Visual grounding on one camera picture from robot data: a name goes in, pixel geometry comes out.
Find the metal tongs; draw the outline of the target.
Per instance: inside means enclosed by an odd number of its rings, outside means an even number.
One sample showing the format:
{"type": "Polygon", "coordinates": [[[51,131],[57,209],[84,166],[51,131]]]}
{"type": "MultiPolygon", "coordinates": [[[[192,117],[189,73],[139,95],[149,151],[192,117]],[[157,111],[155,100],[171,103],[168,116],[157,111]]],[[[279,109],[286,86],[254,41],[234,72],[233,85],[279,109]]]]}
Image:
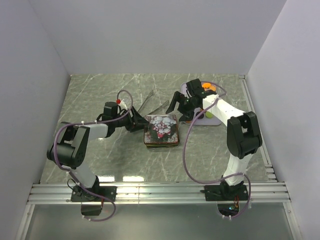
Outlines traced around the metal tongs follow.
{"type": "Polygon", "coordinates": [[[153,89],[148,94],[141,93],[139,100],[137,112],[142,116],[157,114],[169,105],[169,101],[161,100],[157,91],[153,89]]]}

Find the gold tin lid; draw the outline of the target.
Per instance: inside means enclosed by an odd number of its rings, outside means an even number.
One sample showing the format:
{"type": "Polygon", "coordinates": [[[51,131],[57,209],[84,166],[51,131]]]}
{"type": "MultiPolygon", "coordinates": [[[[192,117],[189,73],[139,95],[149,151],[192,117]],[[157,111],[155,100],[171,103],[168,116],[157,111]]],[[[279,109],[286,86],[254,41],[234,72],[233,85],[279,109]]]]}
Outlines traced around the gold tin lid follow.
{"type": "Polygon", "coordinates": [[[144,118],[149,122],[143,132],[143,141],[148,148],[177,146],[179,144],[179,126],[175,114],[149,114],[144,118]]]}

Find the gold cookie tin base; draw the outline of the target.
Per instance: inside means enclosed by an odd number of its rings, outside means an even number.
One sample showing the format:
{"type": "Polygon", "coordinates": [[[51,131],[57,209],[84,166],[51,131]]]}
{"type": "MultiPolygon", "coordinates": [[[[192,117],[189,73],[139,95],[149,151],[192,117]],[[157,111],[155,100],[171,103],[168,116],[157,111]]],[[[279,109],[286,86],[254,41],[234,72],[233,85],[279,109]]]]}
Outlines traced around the gold cookie tin base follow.
{"type": "Polygon", "coordinates": [[[146,148],[147,149],[166,149],[166,148],[175,148],[178,147],[179,143],[176,142],[165,142],[162,144],[147,144],[146,148]]]}

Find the lavender plastic tray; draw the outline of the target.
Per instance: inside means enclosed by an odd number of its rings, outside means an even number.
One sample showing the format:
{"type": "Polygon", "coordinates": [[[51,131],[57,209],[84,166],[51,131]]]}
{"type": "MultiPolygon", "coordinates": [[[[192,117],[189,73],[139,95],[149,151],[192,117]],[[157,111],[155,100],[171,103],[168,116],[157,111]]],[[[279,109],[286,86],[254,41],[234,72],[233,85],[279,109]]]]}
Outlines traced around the lavender plastic tray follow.
{"type": "MultiPolygon", "coordinates": [[[[184,94],[186,97],[187,95],[187,85],[186,83],[182,83],[181,85],[181,93],[184,94]]],[[[194,123],[195,126],[219,126],[222,122],[215,116],[213,116],[213,118],[207,118],[206,117],[206,112],[203,113],[194,123]]]]}

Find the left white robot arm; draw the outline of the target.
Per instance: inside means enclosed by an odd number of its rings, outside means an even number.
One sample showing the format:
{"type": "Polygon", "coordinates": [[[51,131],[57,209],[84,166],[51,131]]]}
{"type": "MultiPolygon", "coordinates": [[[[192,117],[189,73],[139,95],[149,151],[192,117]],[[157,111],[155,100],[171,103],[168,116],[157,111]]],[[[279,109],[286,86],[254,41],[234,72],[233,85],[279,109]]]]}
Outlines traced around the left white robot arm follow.
{"type": "Polygon", "coordinates": [[[55,162],[54,147],[58,162],[62,168],[67,169],[75,181],[72,193],[82,202],[98,201],[103,196],[100,181],[90,168],[84,163],[88,142],[99,138],[108,138],[116,128],[124,127],[129,132],[142,130],[149,122],[132,107],[128,109],[121,100],[105,103],[103,112],[96,122],[88,125],[71,126],[69,122],[61,122],[60,127],[66,126],[58,138],[47,149],[46,157],[55,162]]]}

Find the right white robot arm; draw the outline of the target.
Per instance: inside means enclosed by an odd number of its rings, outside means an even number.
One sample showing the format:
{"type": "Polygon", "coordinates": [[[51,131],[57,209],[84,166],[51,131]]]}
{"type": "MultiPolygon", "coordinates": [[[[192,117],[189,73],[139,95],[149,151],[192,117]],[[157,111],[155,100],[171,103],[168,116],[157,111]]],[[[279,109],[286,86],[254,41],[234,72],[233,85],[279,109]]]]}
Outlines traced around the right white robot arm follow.
{"type": "Polygon", "coordinates": [[[262,146],[263,140],[257,115],[253,111],[244,112],[223,100],[226,90],[218,93],[205,89],[200,79],[193,79],[186,84],[186,93],[176,91],[166,111],[181,113],[179,121],[197,120],[195,109],[202,113],[209,112],[226,126],[226,145],[230,153],[228,164],[221,179],[204,182],[205,197],[209,201],[244,201],[249,200],[251,187],[244,181],[247,166],[252,156],[262,146]]]}

